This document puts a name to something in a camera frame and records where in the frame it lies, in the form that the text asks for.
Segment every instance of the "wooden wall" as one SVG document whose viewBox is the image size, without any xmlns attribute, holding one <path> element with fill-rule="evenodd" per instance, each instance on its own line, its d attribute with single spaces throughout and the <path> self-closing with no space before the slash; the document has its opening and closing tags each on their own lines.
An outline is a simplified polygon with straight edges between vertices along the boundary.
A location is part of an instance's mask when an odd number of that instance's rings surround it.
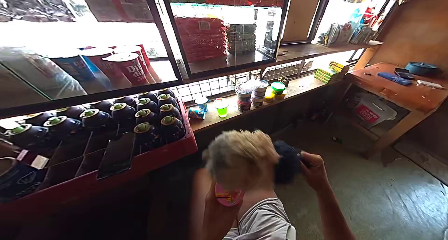
<svg viewBox="0 0 448 240">
<path fill-rule="evenodd" d="M 282 41 L 307 40 L 319 0 L 291 0 Z"/>
<path fill-rule="evenodd" d="M 411 0 L 388 20 L 383 46 L 370 64 L 405 67 L 409 61 L 432 63 L 448 74 L 448 0 Z"/>
<path fill-rule="evenodd" d="M 423 61 L 437 65 L 448 77 L 448 0 L 411 0 L 391 19 L 380 39 L 384 44 L 369 63 L 404 67 L 409 61 Z M 406 137 L 448 160 L 448 102 Z"/>
</svg>

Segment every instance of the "glass display case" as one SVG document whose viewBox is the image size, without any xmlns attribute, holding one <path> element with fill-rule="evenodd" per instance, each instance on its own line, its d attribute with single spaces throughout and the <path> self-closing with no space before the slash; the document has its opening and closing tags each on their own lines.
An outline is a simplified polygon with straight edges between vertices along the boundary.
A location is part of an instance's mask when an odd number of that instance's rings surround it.
<svg viewBox="0 0 448 240">
<path fill-rule="evenodd" d="M 162 1 L 190 78 L 275 61 L 288 0 Z"/>
<path fill-rule="evenodd" d="M 1 1 L 1 117 L 168 88 L 186 75 L 154 0 Z"/>
</svg>

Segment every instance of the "green lid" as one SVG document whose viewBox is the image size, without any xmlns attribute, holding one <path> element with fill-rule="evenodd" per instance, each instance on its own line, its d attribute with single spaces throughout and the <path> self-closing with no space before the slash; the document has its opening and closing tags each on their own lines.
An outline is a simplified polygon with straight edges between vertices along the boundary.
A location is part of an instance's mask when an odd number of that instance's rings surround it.
<svg viewBox="0 0 448 240">
<path fill-rule="evenodd" d="M 170 97 L 169 94 L 161 94 L 159 95 L 159 100 L 167 100 Z"/>
<path fill-rule="evenodd" d="M 151 111 L 149 109 L 143 109 L 143 110 L 138 111 L 135 114 L 135 117 L 146 117 L 149 115 L 149 113 L 151 113 Z"/>
<path fill-rule="evenodd" d="M 45 127 L 55 126 L 55 125 L 57 125 L 57 124 L 60 124 L 60 123 L 64 122 L 65 119 L 67 119 L 66 116 L 50 117 L 50 118 L 43 124 L 43 126 L 45 126 Z"/>
<path fill-rule="evenodd" d="M 114 105 L 111 106 L 110 110 L 121 110 L 124 107 L 126 107 L 126 103 L 116 103 Z"/>
<path fill-rule="evenodd" d="M 272 88 L 273 90 L 282 91 L 282 90 L 284 90 L 286 87 L 285 87 L 285 85 L 284 85 L 283 83 L 281 83 L 281 82 L 273 82 L 273 83 L 271 84 L 271 88 Z"/>
<path fill-rule="evenodd" d="M 174 105 L 172 105 L 172 104 L 165 104 L 165 105 L 160 106 L 161 111 L 170 111 L 170 110 L 172 110 L 172 108 L 174 108 Z"/>
<path fill-rule="evenodd" d="M 81 113 L 80 117 L 82 118 L 92 117 L 95 116 L 98 112 L 99 112 L 98 109 L 88 109 L 85 110 L 83 113 Z"/>
<path fill-rule="evenodd" d="M 14 128 L 14 129 L 7 130 L 4 133 L 4 135 L 5 136 L 17 135 L 17 134 L 22 133 L 22 132 L 26 131 L 27 129 L 31 128 L 31 126 L 32 126 L 31 124 L 25 123 L 25 124 L 22 124 L 16 128 Z"/>
<path fill-rule="evenodd" d="M 137 105 L 145 105 L 145 104 L 149 103 L 149 101 L 151 101 L 149 98 L 142 98 L 142 99 L 138 100 Z"/>
<path fill-rule="evenodd" d="M 170 124 L 174 123 L 174 121 L 176 121 L 175 117 L 173 117 L 173 116 L 166 116 L 166 117 L 162 118 L 160 123 L 163 124 L 163 125 L 170 125 Z"/>
<path fill-rule="evenodd" d="M 135 133 L 144 133 L 144 132 L 147 132 L 150 128 L 151 128 L 151 124 L 141 123 L 141 124 L 137 125 L 136 127 L 134 127 L 134 132 Z"/>
</svg>

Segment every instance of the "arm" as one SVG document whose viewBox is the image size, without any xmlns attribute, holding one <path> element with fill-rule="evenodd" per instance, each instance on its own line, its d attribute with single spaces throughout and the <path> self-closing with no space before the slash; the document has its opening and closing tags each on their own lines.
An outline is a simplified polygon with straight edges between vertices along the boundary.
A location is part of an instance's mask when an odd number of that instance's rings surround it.
<svg viewBox="0 0 448 240">
<path fill-rule="evenodd" d="M 316 191 L 325 240 L 355 240 L 328 182 L 322 157 L 307 152 L 301 152 L 301 156 L 311 164 L 311 167 L 307 168 L 300 162 L 306 182 Z"/>
<path fill-rule="evenodd" d="M 225 207 L 215 197 L 216 180 L 202 168 L 193 178 L 190 239 L 221 240 L 232 227 L 242 203 Z"/>
</svg>

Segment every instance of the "metal grille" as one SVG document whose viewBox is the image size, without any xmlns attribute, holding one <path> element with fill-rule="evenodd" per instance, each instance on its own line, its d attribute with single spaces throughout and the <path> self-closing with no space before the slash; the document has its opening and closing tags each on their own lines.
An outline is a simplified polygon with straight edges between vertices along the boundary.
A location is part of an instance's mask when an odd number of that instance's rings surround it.
<svg viewBox="0 0 448 240">
<path fill-rule="evenodd" d="M 185 103 L 192 102 L 200 96 L 206 96 L 209 100 L 214 100 L 216 97 L 233 94 L 235 92 L 236 84 L 247 82 L 250 79 L 259 79 L 260 77 L 261 70 L 259 69 L 199 82 L 192 82 L 172 87 L 171 90 L 180 95 Z"/>
<path fill-rule="evenodd" d="M 289 62 L 281 65 L 276 65 L 266 68 L 263 79 L 268 82 L 276 81 L 280 75 L 294 77 L 300 74 L 302 70 L 302 60 Z"/>
<path fill-rule="evenodd" d="M 277 81 L 281 76 L 288 78 L 297 78 L 307 74 L 312 74 L 321 66 L 328 66 L 330 60 L 345 60 L 350 62 L 352 56 L 357 50 L 334 53 L 314 57 L 306 60 L 298 60 L 281 65 L 267 67 L 265 70 L 254 70 L 228 76 L 221 76 L 213 79 L 207 79 L 199 82 L 192 82 L 176 87 L 171 90 L 182 97 L 183 102 L 193 103 L 193 100 L 206 96 L 209 100 L 215 100 L 216 97 L 224 97 L 235 93 L 235 85 L 247 82 L 250 79 L 263 79 L 269 83 Z"/>
</svg>

